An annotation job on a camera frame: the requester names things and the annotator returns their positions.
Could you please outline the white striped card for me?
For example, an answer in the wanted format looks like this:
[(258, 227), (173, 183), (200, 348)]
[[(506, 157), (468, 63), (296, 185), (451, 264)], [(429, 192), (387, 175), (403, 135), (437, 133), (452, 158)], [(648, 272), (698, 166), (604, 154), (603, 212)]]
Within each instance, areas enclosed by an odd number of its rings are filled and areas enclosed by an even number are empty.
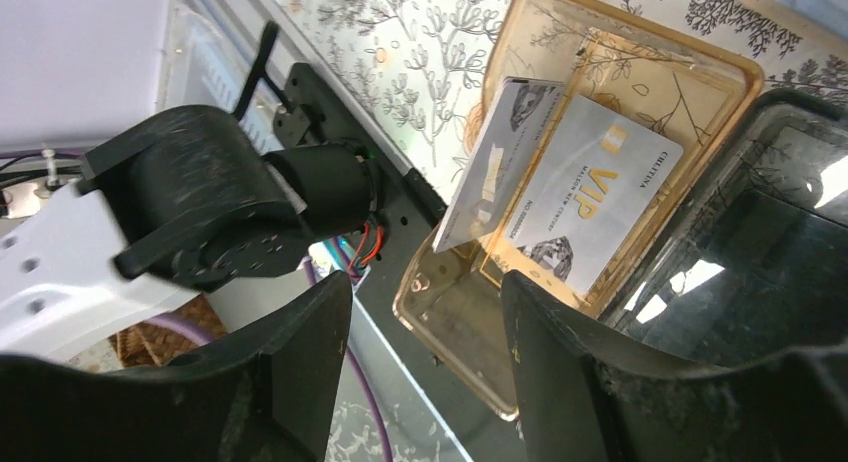
[(544, 274), (585, 295), (683, 153), (679, 144), (576, 96), (503, 235)]

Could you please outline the floral patterned table mat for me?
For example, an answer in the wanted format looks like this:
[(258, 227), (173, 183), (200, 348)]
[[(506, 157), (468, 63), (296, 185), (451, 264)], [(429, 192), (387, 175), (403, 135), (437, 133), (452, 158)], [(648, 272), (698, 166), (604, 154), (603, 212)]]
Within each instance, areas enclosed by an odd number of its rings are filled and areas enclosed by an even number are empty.
[[(511, 0), (276, 0), (444, 198), (482, 115), (485, 65)], [(847, 103), (847, 54), (736, 0), (600, 0), (757, 62), (769, 89)]]

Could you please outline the smoky black card holder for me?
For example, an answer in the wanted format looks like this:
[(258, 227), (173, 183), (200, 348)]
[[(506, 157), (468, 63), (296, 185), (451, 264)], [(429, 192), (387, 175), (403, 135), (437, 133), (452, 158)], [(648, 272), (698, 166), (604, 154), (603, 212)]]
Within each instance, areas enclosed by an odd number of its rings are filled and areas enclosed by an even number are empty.
[(718, 366), (847, 338), (847, 111), (764, 93), (601, 321)]

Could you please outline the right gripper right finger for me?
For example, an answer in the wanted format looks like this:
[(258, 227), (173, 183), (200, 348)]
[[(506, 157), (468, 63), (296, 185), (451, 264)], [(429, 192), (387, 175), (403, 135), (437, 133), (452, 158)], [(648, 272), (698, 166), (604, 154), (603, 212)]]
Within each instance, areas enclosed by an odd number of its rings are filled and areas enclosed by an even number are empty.
[(531, 461), (843, 461), (847, 348), (738, 368), (640, 343), (519, 271), (500, 300)]

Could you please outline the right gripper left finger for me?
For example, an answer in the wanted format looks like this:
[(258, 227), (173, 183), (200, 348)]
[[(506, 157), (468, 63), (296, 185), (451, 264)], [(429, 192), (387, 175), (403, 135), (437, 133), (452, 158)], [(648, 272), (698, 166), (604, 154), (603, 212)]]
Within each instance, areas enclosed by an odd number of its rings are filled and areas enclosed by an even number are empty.
[(335, 271), (163, 367), (104, 374), (1, 359), (5, 461), (320, 461), (352, 312)]

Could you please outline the amber transparent card holder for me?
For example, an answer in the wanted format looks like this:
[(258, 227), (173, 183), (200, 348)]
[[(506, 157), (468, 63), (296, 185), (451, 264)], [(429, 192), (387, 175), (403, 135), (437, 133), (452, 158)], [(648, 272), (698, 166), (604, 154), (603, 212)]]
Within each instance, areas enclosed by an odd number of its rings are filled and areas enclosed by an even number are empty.
[(469, 162), (395, 316), (516, 419), (504, 275), (600, 315), (763, 82), (755, 61), (599, 0), (513, 0)]

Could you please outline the woven brown mat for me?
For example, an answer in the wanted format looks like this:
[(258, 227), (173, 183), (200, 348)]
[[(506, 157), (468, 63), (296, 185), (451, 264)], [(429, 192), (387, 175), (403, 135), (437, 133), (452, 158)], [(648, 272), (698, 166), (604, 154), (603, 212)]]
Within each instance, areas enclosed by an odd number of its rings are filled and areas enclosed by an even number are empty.
[[(175, 315), (183, 322), (199, 327), (200, 333), (210, 335), (212, 340), (228, 333), (205, 296), (198, 296), (178, 308)], [(109, 343), (124, 367), (162, 366), (198, 347), (175, 329), (146, 322), (111, 335)]]

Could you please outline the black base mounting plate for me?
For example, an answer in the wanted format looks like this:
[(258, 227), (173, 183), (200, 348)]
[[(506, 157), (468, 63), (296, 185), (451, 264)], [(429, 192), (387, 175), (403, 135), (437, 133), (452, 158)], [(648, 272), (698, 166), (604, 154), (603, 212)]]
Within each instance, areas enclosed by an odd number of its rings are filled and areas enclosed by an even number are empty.
[(407, 266), (444, 214), (441, 197), (418, 170), (397, 163), (392, 144), (368, 132), (274, 20), (251, 68), (245, 86), (265, 85), (277, 105), (265, 125), (270, 148), (342, 147), (367, 163), (377, 185), (372, 220), (384, 236), (355, 285), (354, 352), (389, 424), (394, 460), (525, 460), (518, 422), (501, 419), (393, 313)]

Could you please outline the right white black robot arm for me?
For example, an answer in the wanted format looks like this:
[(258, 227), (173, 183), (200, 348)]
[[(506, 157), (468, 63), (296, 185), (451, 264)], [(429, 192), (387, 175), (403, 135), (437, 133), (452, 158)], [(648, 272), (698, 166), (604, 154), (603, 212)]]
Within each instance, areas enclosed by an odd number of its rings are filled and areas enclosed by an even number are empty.
[[(263, 235), (295, 264), (311, 229), (235, 117), (157, 114), (87, 153), (75, 202), (118, 225), (122, 282), (226, 281), (219, 264)], [(737, 369), (641, 344), (512, 271), (501, 295), (532, 461), (843, 461), (847, 349), (796, 347)], [(285, 307), (160, 368), (96, 375), (1, 359), (5, 461), (320, 461), (349, 334), (352, 288), (330, 275)]]

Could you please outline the silver magnetic stripe cards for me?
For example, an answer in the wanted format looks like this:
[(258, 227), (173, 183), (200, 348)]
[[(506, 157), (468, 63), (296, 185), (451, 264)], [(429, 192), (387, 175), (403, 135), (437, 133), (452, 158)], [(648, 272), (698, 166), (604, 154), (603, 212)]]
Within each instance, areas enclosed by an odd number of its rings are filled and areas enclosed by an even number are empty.
[(498, 227), (564, 93), (562, 82), (503, 79), (434, 237), (435, 253)]

